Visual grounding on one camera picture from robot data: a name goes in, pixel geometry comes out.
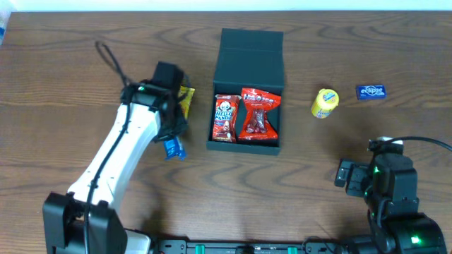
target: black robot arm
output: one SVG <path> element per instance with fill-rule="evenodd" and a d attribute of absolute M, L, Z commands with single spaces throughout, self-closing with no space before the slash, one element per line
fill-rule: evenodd
<path fill-rule="evenodd" d="M 347 239 L 337 252 L 446 254 L 438 224 L 418 212 L 417 172 L 403 156 L 403 144 L 382 138 L 370 141 L 369 150 L 370 164 L 341 160 L 335 185 L 364 198 L 371 236 Z"/>

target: wood grain surface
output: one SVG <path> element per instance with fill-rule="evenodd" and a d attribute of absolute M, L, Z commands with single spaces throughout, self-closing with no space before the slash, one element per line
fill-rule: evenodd
<path fill-rule="evenodd" d="M 221 28 L 283 31 L 286 88 L 278 157 L 206 150 Z M 121 83 L 94 48 L 150 78 L 178 64 L 196 88 L 185 162 L 145 151 L 121 209 L 125 227 L 199 240 L 302 241 L 367 234 L 367 206 L 333 185 L 339 159 L 368 162 L 367 141 L 423 135 L 452 143 L 452 13 L 13 13 L 0 49 L 0 253 L 43 253 L 42 204 L 65 193 L 107 136 Z M 388 98 L 358 102 L 355 86 Z M 310 106 L 331 87 L 324 120 Z M 452 155 L 406 142 L 420 211 L 452 246 Z"/>

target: open box lid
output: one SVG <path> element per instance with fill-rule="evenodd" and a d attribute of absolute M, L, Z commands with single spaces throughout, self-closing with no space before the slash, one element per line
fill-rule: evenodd
<path fill-rule="evenodd" d="M 222 30 L 214 85 L 252 85 L 279 94 L 284 87 L 283 33 Z"/>

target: yellow bottle cap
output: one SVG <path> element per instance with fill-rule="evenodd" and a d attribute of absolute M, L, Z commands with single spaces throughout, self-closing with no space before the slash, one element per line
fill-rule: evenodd
<path fill-rule="evenodd" d="M 339 104 L 339 95 L 334 90 L 322 89 L 317 95 L 316 101 L 322 109 L 334 109 Z"/>

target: black gift box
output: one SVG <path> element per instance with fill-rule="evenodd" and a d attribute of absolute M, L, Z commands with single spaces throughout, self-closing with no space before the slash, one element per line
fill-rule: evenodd
<path fill-rule="evenodd" d="M 282 32 L 222 30 L 220 53 L 213 79 L 212 113 L 207 140 L 209 150 L 277 155 L 280 152 L 281 106 L 267 113 L 268 121 L 278 133 L 277 140 L 238 140 L 246 117 L 246 108 L 242 99 L 235 123 L 237 143 L 212 140 L 215 95 L 241 95 L 243 87 L 282 95 L 284 90 Z"/>

